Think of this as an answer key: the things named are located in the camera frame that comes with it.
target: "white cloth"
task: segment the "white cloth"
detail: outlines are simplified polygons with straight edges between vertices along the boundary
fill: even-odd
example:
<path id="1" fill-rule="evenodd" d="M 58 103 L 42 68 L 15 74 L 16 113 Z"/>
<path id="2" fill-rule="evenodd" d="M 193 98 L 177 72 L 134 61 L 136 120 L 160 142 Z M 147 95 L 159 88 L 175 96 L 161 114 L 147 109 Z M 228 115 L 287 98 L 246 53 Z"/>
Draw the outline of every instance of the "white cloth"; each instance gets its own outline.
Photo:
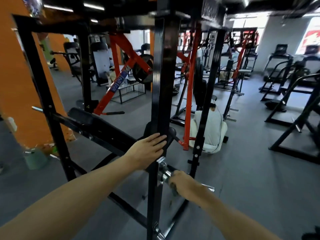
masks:
<path id="1" fill-rule="evenodd" d="M 197 130 L 199 129 L 200 119 L 202 111 L 196 111 L 194 114 L 194 120 L 197 125 Z M 218 146 L 221 137 L 221 123 L 222 116 L 216 108 L 215 111 L 209 110 L 207 124 L 204 131 L 204 143 Z"/>

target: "gray rubber floor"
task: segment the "gray rubber floor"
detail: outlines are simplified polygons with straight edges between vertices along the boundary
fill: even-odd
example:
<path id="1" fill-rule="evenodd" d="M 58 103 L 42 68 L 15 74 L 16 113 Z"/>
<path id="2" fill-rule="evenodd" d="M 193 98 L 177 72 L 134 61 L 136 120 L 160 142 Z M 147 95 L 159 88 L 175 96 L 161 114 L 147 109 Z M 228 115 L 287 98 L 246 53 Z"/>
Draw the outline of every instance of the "gray rubber floor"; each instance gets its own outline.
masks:
<path id="1" fill-rule="evenodd" d="M 81 99 L 81 86 L 69 74 L 52 71 L 56 86 L 66 111 Z M 268 147 L 283 133 L 284 128 L 266 124 L 270 113 L 260 99 L 258 87 L 260 77 L 253 77 L 243 83 L 244 96 L 235 96 L 232 107 L 239 112 L 230 112 L 237 122 L 227 121 L 229 141 L 220 152 L 202 155 L 196 179 L 216 188 L 216 195 L 232 207 L 244 212 L 283 239 L 300 239 L 305 232 L 312 232 L 314 225 L 320 225 L 320 168 L 318 165 L 275 153 Z M 105 87 L 92 85 L 93 99 L 100 99 Z M 229 92 L 216 89 L 218 108 L 221 113 Z M 290 121 L 296 118 L 308 95 L 292 95 L 288 105 L 300 109 L 280 115 Z M 135 98 L 123 105 L 110 102 L 106 111 L 125 111 L 124 115 L 104 118 L 133 137 L 140 137 L 151 117 L 151 94 Z M 319 118 L 310 118 L 315 124 Z M 172 125 L 179 137 L 183 128 Z M 68 143 L 71 158 L 83 168 L 90 170 L 98 164 L 108 151 L 88 139 L 76 135 L 77 140 Z M 26 207 L 50 191 L 66 183 L 66 177 L 58 161 L 51 159 L 43 169 L 30 171 L 22 157 L 22 149 L 0 123 L 0 156 L 6 170 L 0 175 L 0 225 L 12 219 Z M 307 130 L 302 134 L 293 133 L 284 144 L 296 149 L 314 151 Z M 167 153 L 167 162 L 181 170 L 188 171 L 187 160 L 192 151 L 183 151 L 173 142 Z M 147 193 L 148 175 L 133 173 L 115 193 L 138 209 L 147 213 L 147 202 L 142 195 Z M 165 186 L 162 195 L 160 227 L 165 230 L 175 214 L 181 198 L 173 198 Z M 146 230 L 127 216 L 122 210 L 106 199 L 88 224 L 74 239 L 145 239 Z M 223 239 L 209 217 L 197 206 L 190 204 L 178 223 L 172 239 Z"/>

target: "person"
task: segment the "person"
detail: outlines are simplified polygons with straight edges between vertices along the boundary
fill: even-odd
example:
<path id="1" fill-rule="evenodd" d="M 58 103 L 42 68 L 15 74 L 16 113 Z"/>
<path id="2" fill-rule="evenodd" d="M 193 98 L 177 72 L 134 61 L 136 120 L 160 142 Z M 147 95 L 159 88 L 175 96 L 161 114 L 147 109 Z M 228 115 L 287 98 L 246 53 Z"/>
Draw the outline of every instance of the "person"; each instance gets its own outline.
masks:
<path id="1" fill-rule="evenodd" d="M 194 113 L 194 121 L 199 129 L 202 111 Z M 216 107 L 214 101 L 210 103 L 210 110 L 208 113 L 207 124 L 204 130 L 204 143 L 218 147 L 221 137 L 222 116 Z"/>
<path id="2" fill-rule="evenodd" d="M 1 239 L 72 239 L 122 180 L 162 155 L 165 138 L 156 133 L 137 141 L 124 156 L 57 188 L 0 227 Z M 175 171 L 170 183 L 182 197 L 202 207 L 227 240 L 279 239 L 244 214 L 227 208 L 186 173 Z"/>

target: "squat rack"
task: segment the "squat rack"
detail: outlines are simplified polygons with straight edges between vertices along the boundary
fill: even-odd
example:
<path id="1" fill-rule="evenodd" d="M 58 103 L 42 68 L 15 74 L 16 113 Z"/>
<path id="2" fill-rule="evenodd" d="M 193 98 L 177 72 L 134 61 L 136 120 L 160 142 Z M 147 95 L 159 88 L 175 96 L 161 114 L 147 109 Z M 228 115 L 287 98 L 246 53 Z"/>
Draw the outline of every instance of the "squat rack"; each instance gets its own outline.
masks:
<path id="1" fill-rule="evenodd" d="M 162 135 L 168 135 L 172 103 L 172 87 L 174 84 L 180 25 L 195 28 L 196 23 L 198 23 L 201 25 L 202 30 L 207 31 L 212 27 L 218 30 L 218 36 L 214 48 L 214 58 L 211 64 L 201 121 L 193 149 L 193 158 L 192 160 L 188 160 L 188 163 L 191 164 L 189 174 L 194 178 L 197 166 L 199 165 L 199 156 L 201 155 L 205 140 L 204 132 L 214 89 L 214 81 L 220 65 L 220 57 L 224 37 L 226 34 L 226 31 L 223 29 L 226 8 L 221 6 L 216 0 L 202 0 L 201 2 L 199 1 L 198 3 L 200 4 L 197 4 L 196 6 L 187 3 L 178 6 L 176 0 L 158 0 L 156 1 L 156 6 L 154 3 L 150 3 L 151 2 L 145 6 L 146 10 L 157 13 L 152 18 L 152 20 L 154 20 L 154 24 L 149 26 L 149 28 L 154 28 L 155 44 L 151 133 L 159 132 Z M 74 10 L 75 12 L 79 10 L 78 3 Z M 114 18 L 116 14 L 123 12 L 112 10 L 112 13 L 114 14 L 111 18 Z M 108 15 L 109 16 L 105 16 L 104 18 L 110 18 L 110 13 L 108 13 Z M 64 117 L 57 113 L 46 76 L 41 65 L 36 43 L 32 35 L 32 32 L 44 32 L 78 36 L 81 55 L 82 94 L 84 108 L 90 108 L 92 106 L 92 101 L 89 73 L 90 63 L 88 36 L 89 34 L 109 31 L 110 27 L 105 25 L 90 25 L 90 21 L 86 18 L 57 24 L 41 24 L 36 18 L 20 15 L 13 15 L 13 18 L 17 25 L 18 33 L 21 38 L 26 58 L 32 73 L 32 79 L 42 106 L 42 108 L 34 107 L 33 109 L 43 112 L 46 117 L 54 143 L 58 149 L 59 159 L 66 174 L 67 180 L 71 181 L 75 179 L 75 172 L 86 174 L 87 171 L 71 160 L 68 147 L 62 133 L 61 124 L 69 127 L 73 131 L 83 135 L 84 137 L 101 145 L 111 152 L 110 155 L 103 159 L 92 170 L 108 164 L 117 156 L 124 155 L 126 151 L 137 141 L 133 137 L 110 125 L 100 117 L 91 114 L 90 111 L 86 112 L 77 108 L 72 108 L 68 113 L 69 117 Z M 103 19 L 101 13 L 95 16 L 95 18 L 98 20 Z M 126 24 L 125 20 L 125 18 L 122 19 L 122 25 Z M 138 23 L 135 25 L 135 27 L 141 28 L 142 24 Z M 160 172 L 160 164 L 165 159 L 165 156 L 166 150 L 164 150 L 161 158 L 159 158 L 157 161 L 154 161 L 146 169 L 146 171 L 149 173 L 147 217 L 142 215 L 116 194 L 111 193 L 109 195 L 109 198 L 114 203 L 116 203 L 122 210 L 124 210 L 140 225 L 147 229 L 147 240 L 168 238 L 169 233 L 172 232 L 172 229 L 176 225 L 175 223 L 178 222 L 180 216 L 184 212 L 184 209 L 188 205 L 188 201 L 185 200 L 173 217 L 170 227 L 162 233 L 158 227 L 158 224 L 160 218 L 163 185 L 159 183 L 158 175 Z"/>

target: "ceiling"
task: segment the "ceiling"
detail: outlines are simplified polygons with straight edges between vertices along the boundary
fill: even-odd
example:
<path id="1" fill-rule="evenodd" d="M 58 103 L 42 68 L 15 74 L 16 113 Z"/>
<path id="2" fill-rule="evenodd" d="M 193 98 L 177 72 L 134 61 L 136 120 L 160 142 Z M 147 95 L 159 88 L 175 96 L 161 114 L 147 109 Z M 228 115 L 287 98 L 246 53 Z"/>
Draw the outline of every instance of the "ceiling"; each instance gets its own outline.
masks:
<path id="1" fill-rule="evenodd" d="M 220 0 L 228 14 L 272 11 L 273 15 L 298 18 L 320 6 L 320 0 Z"/>

